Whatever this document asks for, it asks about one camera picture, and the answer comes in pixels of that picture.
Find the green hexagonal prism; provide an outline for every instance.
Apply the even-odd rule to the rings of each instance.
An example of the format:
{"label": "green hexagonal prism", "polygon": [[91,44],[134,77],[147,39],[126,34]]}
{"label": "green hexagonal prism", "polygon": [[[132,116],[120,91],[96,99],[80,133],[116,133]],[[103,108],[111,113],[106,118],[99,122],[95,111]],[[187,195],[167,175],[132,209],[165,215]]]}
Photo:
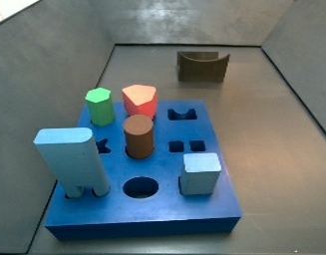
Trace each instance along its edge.
{"label": "green hexagonal prism", "polygon": [[104,88],[90,90],[86,102],[94,125],[99,127],[108,125],[115,119],[112,92]]}

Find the gray wall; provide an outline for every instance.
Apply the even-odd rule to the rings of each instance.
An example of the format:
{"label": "gray wall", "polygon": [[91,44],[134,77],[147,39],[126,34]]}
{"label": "gray wall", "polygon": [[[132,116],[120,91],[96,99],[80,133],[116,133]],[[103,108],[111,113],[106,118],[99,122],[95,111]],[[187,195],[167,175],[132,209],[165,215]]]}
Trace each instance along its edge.
{"label": "gray wall", "polygon": [[25,252],[55,178],[33,137],[74,127],[114,44],[88,1],[41,1],[0,25],[0,252]]}
{"label": "gray wall", "polygon": [[298,0],[262,49],[326,131],[326,0]]}
{"label": "gray wall", "polygon": [[99,0],[116,43],[261,46],[293,0]]}

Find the square hole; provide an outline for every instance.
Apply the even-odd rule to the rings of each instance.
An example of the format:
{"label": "square hole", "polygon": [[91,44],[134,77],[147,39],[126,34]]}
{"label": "square hole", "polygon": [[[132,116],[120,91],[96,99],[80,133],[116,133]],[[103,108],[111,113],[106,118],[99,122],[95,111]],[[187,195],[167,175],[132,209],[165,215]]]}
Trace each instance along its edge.
{"label": "square hole", "polygon": [[183,142],[181,140],[173,140],[167,143],[169,152],[183,152]]}
{"label": "square hole", "polygon": [[190,150],[194,152],[206,151],[203,140],[191,140],[189,142]]}

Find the red pentagonal prism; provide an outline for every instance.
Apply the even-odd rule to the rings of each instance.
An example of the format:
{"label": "red pentagonal prism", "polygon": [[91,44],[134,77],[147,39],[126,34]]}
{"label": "red pentagonal prism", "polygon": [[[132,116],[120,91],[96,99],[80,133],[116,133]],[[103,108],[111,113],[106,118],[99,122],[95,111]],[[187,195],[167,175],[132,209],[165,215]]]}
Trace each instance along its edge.
{"label": "red pentagonal prism", "polygon": [[151,119],[158,109],[158,89],[146,85],[123,88],[124,107],[130,116],[144,115]]}

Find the hole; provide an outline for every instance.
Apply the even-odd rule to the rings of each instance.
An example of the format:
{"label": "hole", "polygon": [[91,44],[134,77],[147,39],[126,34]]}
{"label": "hole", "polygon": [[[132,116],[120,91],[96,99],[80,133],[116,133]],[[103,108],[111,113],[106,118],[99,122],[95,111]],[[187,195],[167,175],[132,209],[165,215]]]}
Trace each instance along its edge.
{"label": "hole", "polygon": [[173,140],[167,143],[169,152],[183,152],[183,142],[181,140]]}
{"label": "hole", "polygon": [[189,146],[190,146],[190,150],[194,152],[206,150],[203,140],[191,140],[189,142]]}
{"label": "hole", "polygon": [[124,184],[124,193],[132,198],[147,198],[158,192],[158,189],[158,182],[148,177],[135,177]]}
{"label": "hole", "polygon": [[174,109],[167,110],[167,118],[171,121],[197,120],[195,109],[189,109],[186,114],[179,114]]}
{"label": "hole", "polygon": [[108,141],[107,138],[96,141],[96,147],[98,147],[99,154],[111,153],[111,149],[106,146],[107,141]]}

